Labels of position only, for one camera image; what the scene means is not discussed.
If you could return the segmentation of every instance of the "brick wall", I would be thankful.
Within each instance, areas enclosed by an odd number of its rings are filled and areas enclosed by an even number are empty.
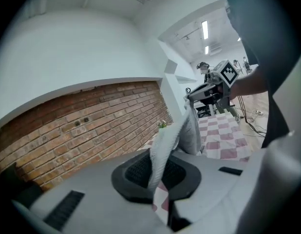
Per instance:
[[[155,81],[96,87],[55,98],[0,129],[0,172],[13,162],[48,190],[91,163],[134,152],[171,122]]]

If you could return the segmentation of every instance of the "person's arm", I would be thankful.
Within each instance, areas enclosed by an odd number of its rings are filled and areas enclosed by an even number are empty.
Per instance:
[[[257,67],[252,73],[237,79],[231,87],[230,99],[237,96],[247,96],[259,94],[267,91],[267,86],[260,67]]]

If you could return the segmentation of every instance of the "pink and white checkered cloth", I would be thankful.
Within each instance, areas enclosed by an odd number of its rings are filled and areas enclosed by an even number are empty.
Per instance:
[[[231,113],[224,113],[199,119],[199,130],[205,145],[203,153],[208,158],[248,161],[251,150]],[[139,150],[150,148],[154,135]],[[155,190],[153,210],[167,224],[169,193],[162,182]]]

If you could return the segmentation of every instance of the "fluorescent light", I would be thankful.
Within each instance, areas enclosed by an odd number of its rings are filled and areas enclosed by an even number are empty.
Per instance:
[[[204,39],[208,39],[208,23],[207,21],[203,21],[202,22],[202,26],[203,26],[203,32],[204,32]]]

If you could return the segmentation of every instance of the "white cloth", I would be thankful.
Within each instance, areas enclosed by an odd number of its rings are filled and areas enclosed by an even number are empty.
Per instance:
[[[167,160],[176,146],[192,155],[198,155],[202,151],[198,117],[194,109],[194,102],[189,101],[188,95],[184,97],[184,100],[186,110],[184,115],[178,122],[160,129],[150,148],[152,175],[148,188],[152,191],[155,191],[161,181]]]

